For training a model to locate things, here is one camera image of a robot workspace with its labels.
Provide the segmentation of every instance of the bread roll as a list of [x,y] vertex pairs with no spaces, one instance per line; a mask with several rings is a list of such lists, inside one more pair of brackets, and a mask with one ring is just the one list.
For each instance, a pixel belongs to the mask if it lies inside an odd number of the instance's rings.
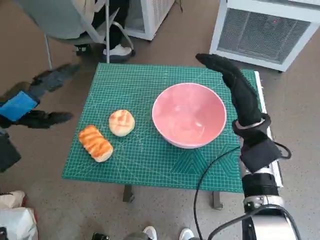
[[118,136],[124,137],[135,128],[135,119],[128,110],[118,110],[109,117],[110,131]]
[[108,160],[114,151],[110,142],[102,136],[94,125],[88,125],[79,132],[79,141],[98,163]]

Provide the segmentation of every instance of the blue device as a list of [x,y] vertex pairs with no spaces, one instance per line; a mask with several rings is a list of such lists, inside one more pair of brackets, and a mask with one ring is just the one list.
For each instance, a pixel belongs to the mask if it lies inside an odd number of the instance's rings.
[[0,115],[15,122],[34,109],[37,105],[38,102],[31,96],[20,91],[17,95],[0,106]]

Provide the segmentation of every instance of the chair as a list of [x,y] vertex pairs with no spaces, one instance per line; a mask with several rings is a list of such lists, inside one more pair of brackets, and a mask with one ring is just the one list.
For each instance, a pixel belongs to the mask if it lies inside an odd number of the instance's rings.
[[105,5],[105,22],[97,29],[92,26],[83,15],[82,9],[73,0],[14,0],[33,22],[44,32],[44,40],[47,51],[48,63],[52,69],[50,46],[48,36],[71,45],[81,44],[105,44],[106,62],[110,62],[109,33],[111,25],[117,26],[134,51],[134,45],[123,27],[114,21],[118,10],[109,16],[109,0],[93,1],[93,11],[99,12]]

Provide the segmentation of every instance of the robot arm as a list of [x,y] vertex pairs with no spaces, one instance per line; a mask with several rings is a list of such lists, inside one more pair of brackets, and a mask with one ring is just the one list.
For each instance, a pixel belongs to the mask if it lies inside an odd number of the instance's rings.
[[54,92],[62,87],[64,81],[78,69],[78,65],[62,65],[34,77],[32,83],[19,82],[0,96],[0,173],[10,168],[21,158],[5,129],[11,125],[48,129],[52,125],[64,123],[72,118],[73,115],[69,112],[46,113],[33,109],[40,104],[41,97],[47,91]]
[[284,200],[279,196],[270,168],[270,164],[282,156],[267,135],[270,116],[260,111],[255,91],[227,58],[214,54],[197,54],[196,58],[208,69],[222,73],[222,79],[230,89],[238,116],[232,128],[241,141],[239,165],[245,197],[243,205],[246,215],[218,227],[208,240],[238,221],[242,221],[244,240],[299,240],[300,234],[294,220],[284,209]]

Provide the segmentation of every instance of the chair leg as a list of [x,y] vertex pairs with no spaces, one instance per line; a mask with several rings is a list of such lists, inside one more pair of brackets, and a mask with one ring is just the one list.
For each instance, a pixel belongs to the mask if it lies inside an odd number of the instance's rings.
[[50,70],[52,70],[50,46],[49,46],[48,36],[46,34],[44,34],[44,42],[45,42],[46,54],[48,56],[49,68]]
[[106,63],[110,63],[110,28],[109,28],[109,0],[105,0],[105,51],[106,51]]
[[124,28],[123,28],[118,22],[116,22],[116,21],[113,21],[112,24],[115,25],[115,26],[117,26],[117,27],[120,29],[120,31],[122,32],[122,34],[124,35],[124,37],[125,37],[125,38],[127,39],[127,41],[129,42],[130,48],[132,49],[132,51],[134,51],[134,50],[135,50],[135,49],[134,49],[134,44],[132,43],[130,37],[128,36],[128,34],[127,34],[126,31],[124,30]]

